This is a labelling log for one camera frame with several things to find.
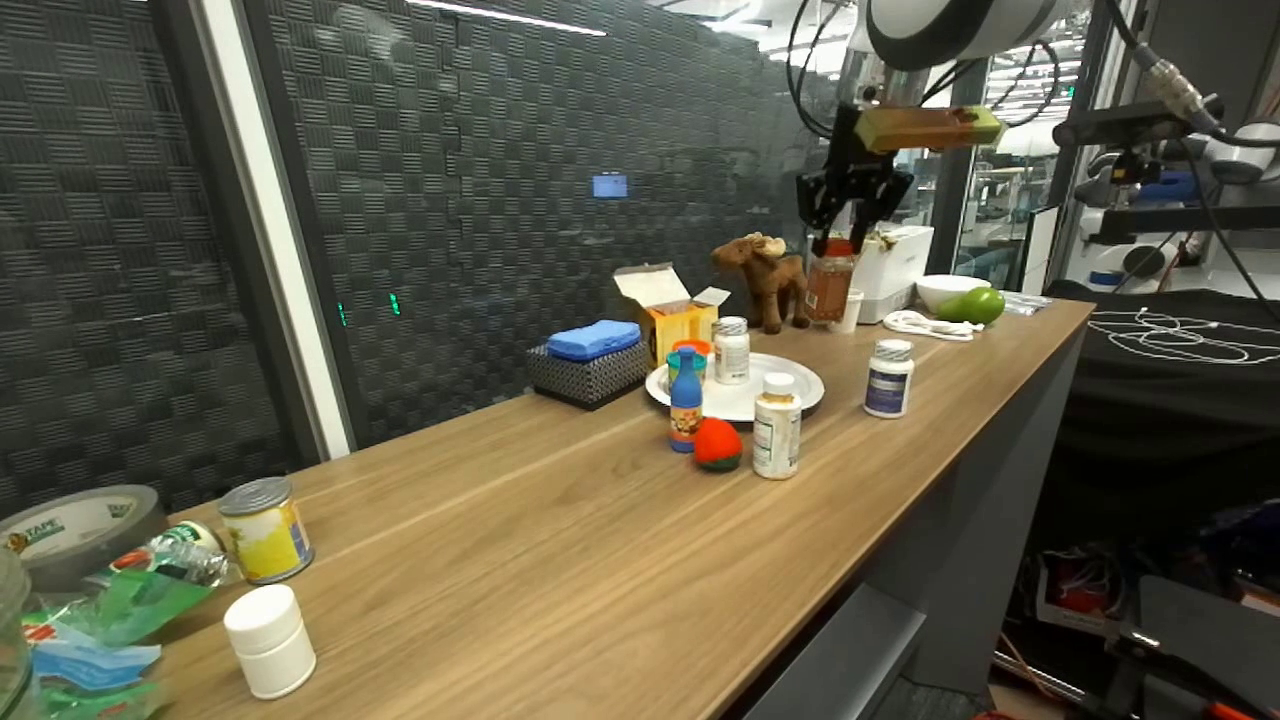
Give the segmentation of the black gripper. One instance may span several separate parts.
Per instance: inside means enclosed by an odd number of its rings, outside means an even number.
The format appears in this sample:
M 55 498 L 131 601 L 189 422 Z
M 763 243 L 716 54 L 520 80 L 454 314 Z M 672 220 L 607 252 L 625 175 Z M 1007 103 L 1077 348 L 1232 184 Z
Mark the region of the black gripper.
M 912 175 L 896 167 L 891 156 L 874 153 L 860 133 L 860 109 L 840 103 L 824 167 L 796 180 L 796 212 L 818 230 L 812 252 L 832 252 L 832 223 L 840 212 L 852 212 L 852 249 L 865 249 L 865 237 L 890 220 L 912 189 Z

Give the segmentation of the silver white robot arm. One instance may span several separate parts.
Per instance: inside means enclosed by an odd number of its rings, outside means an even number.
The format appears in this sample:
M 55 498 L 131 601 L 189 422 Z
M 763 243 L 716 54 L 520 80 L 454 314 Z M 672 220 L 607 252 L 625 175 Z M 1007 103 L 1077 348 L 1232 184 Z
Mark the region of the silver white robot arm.
M 976 65 L 1033 42 L 1064 0 L 860 0 L 874 54 L 890 70 Z M 857 256 L 878 223 L 909 196 L 912 175 L 896 167 L 905 148 L 954 153 L 998 143 L 1004 118 L 984 103 L 930 109 L 921 97 L 878 97 L 840 103 L 827 156 L 818 175 L 796 180 L 801 220 L 818 256 Z

